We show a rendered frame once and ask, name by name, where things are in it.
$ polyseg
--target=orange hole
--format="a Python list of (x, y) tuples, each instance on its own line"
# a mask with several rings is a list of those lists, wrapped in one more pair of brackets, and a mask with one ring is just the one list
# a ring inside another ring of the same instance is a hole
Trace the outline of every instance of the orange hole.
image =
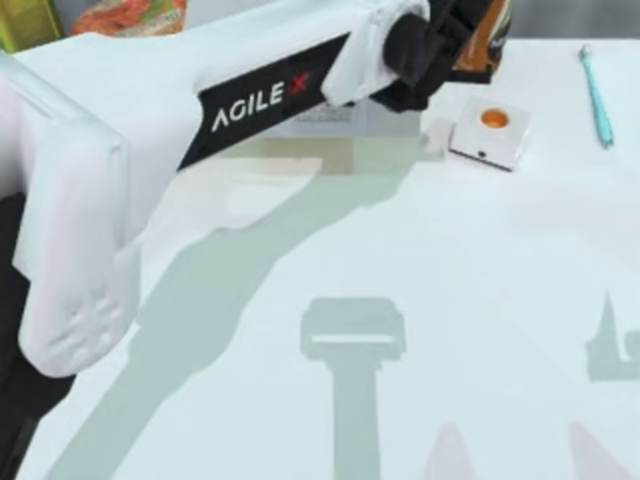
[(485, 110), (482, 114), (482, 123), (489, 128), (504, 128), (509, 125), (509, 117), (502, 110)]

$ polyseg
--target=tabletop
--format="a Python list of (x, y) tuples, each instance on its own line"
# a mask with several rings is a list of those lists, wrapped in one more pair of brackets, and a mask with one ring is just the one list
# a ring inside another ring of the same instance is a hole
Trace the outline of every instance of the tabletop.
[(423, 139), (259, 140), (144, 232), (143, 306), (21, 480), (640, 478), (640, 42), (512, 41), (517, 170)]

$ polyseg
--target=gray background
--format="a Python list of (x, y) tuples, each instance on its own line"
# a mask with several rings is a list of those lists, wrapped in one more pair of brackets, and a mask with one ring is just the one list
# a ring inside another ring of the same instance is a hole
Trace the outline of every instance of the gray background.
[[(269, 1), (190, 0), (188, 23), (194, 26)], [(513, 1), (514, 37), (640, 38), (640, 0)]]

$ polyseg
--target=blue toothbrush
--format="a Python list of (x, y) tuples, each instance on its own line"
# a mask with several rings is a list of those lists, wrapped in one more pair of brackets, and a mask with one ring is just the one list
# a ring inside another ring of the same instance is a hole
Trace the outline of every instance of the blue toothbrush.
[(604, 148), (609, 149), (613, 146), (613, 128), (593, 75), (591, 68), (591, 47), (589, 45), (584, 45), (580, 50), (580, 62), (584, 66), (584, 70), (587, 73), (587, 80), (589, 81), (589, 91), (591, 93), (591, 101), (593, 102), (593, 114), (596, 120), (596, 127), (598, 128), (598, 136)]

